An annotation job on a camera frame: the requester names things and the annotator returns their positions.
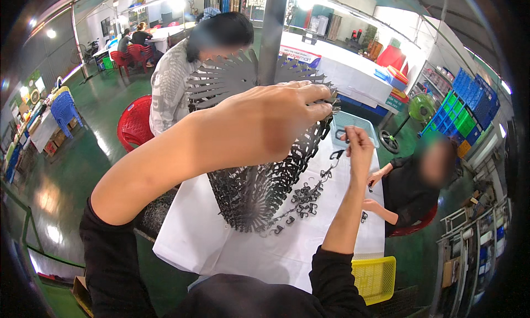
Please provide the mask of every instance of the green floor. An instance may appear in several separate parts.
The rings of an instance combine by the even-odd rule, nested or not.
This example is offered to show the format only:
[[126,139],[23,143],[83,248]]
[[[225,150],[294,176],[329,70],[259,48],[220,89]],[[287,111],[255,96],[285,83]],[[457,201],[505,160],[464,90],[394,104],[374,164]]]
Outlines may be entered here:
[[[152,71],[148,74],[134,74],[128,80],[121,78],[117,70],[107,70],[82,85],[79,83],[83,77],[78,72],[66,82],[83,116],[85,127],[75,129],[74,138],[68,139],[53,158],[39,154],[29,181],[20,190],[22,197],[32,208],[37,232],[46,252],[77,263],[84,262],[78,225],[86,198],[111,165],[125,155],[126,152],[116,137],[116,124],[130,102],[150,94],[149,80]],[[404,118],[402,112],[386,128],[396,129]],[[380,117],[372,120],[374,125],[378,120]],[[416,133],[420,129],[421,125],[413,120],[403,127],[397,137],[401,146],[398,156],[412,153],[417,141]],[[377,154],[380,166],[396,156],[383,147]],[[437,260],[434,241],[441,235],[439,218],[458,208],[471,191],[471,179],[466,175],[464,179],[454,183],[450,191],[442,193],[437,219],[430,226],[413,235],[389,238],[385,242],[385,255],[394,255],[398,262],[396,287],[419,285],[418,305],[428,305],[432,299]],[[9,209],[9,216],[11,231],[20,232],[20,213]],[[54,228],[59,231],[59,237],[50,231]],[[34,241],[34,237],[30,232],[30,242]],[[163,314],[183,298],[186,286],[196,275],[169,266],[154,255],[151,242],[139,236],[137,238],[142,276],[157,312]],[[46,274],[72,277],[80,273],[79,269],[61,267],[36,255],[32,256],[32,260]]]

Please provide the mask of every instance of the blue plastic chair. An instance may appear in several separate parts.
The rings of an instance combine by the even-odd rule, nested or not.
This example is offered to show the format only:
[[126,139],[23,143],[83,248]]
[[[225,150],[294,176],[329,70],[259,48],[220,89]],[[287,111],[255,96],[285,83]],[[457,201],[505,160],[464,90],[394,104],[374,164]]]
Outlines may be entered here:
[[54,116],[55,121],[59,124],[59,127],[63,130],[63,133],[73,138],[74,136],[68,130],[68,123],[75,117],[77,122],[83,127],[81,118],[77,114],[74,106],[74,99],[71,98],[69,91],[64,91],[55,99],[51,105],[51,115]]

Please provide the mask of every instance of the white plastic basket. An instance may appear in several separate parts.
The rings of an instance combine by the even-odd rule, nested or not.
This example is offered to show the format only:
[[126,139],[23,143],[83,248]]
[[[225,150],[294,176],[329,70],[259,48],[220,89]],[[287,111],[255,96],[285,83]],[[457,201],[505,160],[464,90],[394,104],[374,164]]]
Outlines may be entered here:
[[379,148],[379,141],[377,140],[377,135],[375,134],[374,125],[367,121],[366,119],[360,118],[358,116],[350,115],[349,113],[339,111],[336,115],[333,116],[333,121],[331,122],[331,141],[333,144],[347,148],[348,145],[346,142],[341,141],[335,137],[335,133],[338,129],[344,129],[345,126],[357,126],[366,130],[370,141],[374,144],[375,149]]

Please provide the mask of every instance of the person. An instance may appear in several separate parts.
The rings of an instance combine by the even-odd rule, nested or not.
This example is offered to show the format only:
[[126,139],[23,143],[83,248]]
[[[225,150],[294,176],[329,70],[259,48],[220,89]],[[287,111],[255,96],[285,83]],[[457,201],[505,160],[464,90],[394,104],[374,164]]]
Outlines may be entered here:
[[121,35],[121,39],[118,42],[118,51],[126,54],[127,53],[127,46],[129,45],[129,41],[131,40],[131,30],[126,28],[123,31],[123,34]]
[[160,59],[151,78],[149,126],[158,136],[189,113],[187,81],[206,59],[227,57],[254,42],[250,20],[239,12],[221,13],[208,7],[187,39]]
[[385,219],[385,233],[412,226],[438,203],[440,189],[453,176],[456,144],[440,132],[422,136],[411,156],[394,158],[368,177],[367,184],[383,182],[385,207],[365,199],[362,208]]
[[[284,159],[305,129],[331,113],[324,85],[259,86],[195,111],[118,161],[94,188],[79,226],[95,317],[155,317],[138,266],[132,220],[150,201],[200,174]],[[374,146],[359,128],[350,139],[350,183],[312,260],[312,293],[243,275],[196,284],[165,317],[369,316],[351,260]]]
[[[147,28],[147,24],[144,23],[144,22],[141,22],[139,23],[137,26],[136,26],[136,32],[134,32],[132,35],[133,37],[131,38],[131,43],[132,44],[140,44],[141,46],[144,46],[146,47],[147,44],[145,43],[145,40],[150,40],[153,38],[153,35],[149,34],[148,32],[145,31],[145,29]],[[156,53],[156,46],[155,46],[155,43],[149,43],[149,46],[151,47],[151,50],[153,52],[153,55],[155,55]],[[154,63],[154,58],[151,57],[147,60],[147,63],[146,63],[146,66],[147,67],[153,67]]]

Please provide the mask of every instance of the black shirt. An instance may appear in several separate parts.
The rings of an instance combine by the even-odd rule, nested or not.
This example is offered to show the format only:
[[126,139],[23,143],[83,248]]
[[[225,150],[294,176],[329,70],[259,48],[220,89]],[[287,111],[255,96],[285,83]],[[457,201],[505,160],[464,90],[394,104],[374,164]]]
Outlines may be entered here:
[[133,37],[131,38],[132,44],[141,44],[145,46],[145,39],[151,39],[153,36],[147,32],[144,32],[143,30],[139,30],[137,32],[134,32]]
[[[86,285],[95,317],[156,317],[140,276],[133,225],[112,226],[87,206],[79,226]],[[365,317],[352,255],[317,249],[309,273],[313,295],[243,275],[214,275],[192,288],[164,317]]]
[[439,189],[434,189],[421,179],[420,165],[413,156],[394,158],[392,170],[383,176],[385,209],[398,215],[395,225],[385,222],[386,233],[396,227],[412,226],[425,216],[438,202]]

